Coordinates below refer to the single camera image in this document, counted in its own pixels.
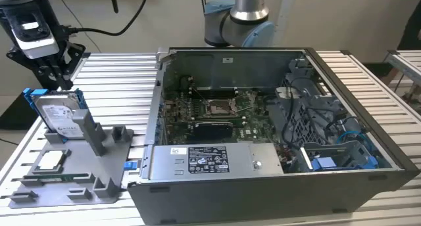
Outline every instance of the slotted metal table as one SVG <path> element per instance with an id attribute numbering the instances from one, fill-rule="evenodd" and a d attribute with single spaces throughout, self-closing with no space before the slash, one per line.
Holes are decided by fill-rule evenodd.
<path id="1" fill-rule="evenodd" d="M 353 55 L 320 51 L 321 58 L 365 106 L 368 112 L 421 168 L 421 117 L 368 71 Z M 84 91 L 96 122 L 104 129 L 124 124 L 135 130 L 130 160 L 143 157 L 144 134 L 156 80 L 156 54 L 91 54 L 74 76 L 74 88 Z M 115 204 L 10 209 L 8 195 L 27 174 L 46 144 L 46 125 L 36 120 L 15 153 L 0 171 L 0 225 L 143 225 L 128 192 Z M 139 171 L 126 171 L 123 183 Z M 352 214 L 321 215 L 224 225 L 280 226 L 404 226 L 421 225 L 421 176 L 396 192 L 380 193 Z"/>

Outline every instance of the sticker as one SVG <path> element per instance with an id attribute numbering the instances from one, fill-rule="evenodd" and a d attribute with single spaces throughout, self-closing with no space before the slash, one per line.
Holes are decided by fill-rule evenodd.
<path id="1" fill-rule="evenodd" d="M 187 148 L 171 148 L 171 154 L 187 154 Z"/>
<path id="2" fill-rule="evenodd" d="M 228 173 L 227 147 L 189 147 L 191 173 Z"/>
<path id="3" fill-rule="evenodd" d="M 233 63 L 235 59 L 232 57 L 224 57 L 223 58 L 223 63 Z"/>
<path id="4" fill-rule="evenodd" d="M 71 108 L 62 105 L 43 105 L 43 110 L 52 124 L 52 129 L 55 129 L 60 135 L 68 138 L 84 137 L 79 125 L 72 120 L 74 112 Z"/>

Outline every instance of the warning label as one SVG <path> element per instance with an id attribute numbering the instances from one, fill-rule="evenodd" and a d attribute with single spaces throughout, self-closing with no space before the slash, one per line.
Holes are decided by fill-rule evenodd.
<path id="1" fill-rule="evenodd" d="M 189 147 L 191 173 L 228 173 L 227 147 Z"/>

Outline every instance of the white label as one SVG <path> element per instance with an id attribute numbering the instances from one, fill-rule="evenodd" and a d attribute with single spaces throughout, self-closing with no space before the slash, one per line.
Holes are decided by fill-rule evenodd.
<path id="1" fill-rule="evenodd" d="M 171 154 L 187 154 L 187 148 L 171 148 Z"/>
<path id="2" fill-rule="evenodd" d="M 223 58 L 223 63 L 233 63 L 235 59 L 232 57 L 224 57 Z"/>
<path id="3" fill-rule="evenodd" d="M 52 128 L 60 135 L 68 138 L 84 137 L 79 125 L 72 121 L 74 112 L 71 108 L 62 105 L 44 105 L 43 109 Z"/>

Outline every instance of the motherboard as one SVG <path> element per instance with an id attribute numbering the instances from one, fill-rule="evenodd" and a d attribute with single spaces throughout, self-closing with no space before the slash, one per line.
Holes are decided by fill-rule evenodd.
<path id="1" fill-rule="evenodd" d="M 279 143 L 256 90 L 197 90 L 168 94 L 164 122 L 168 144 Z"/>

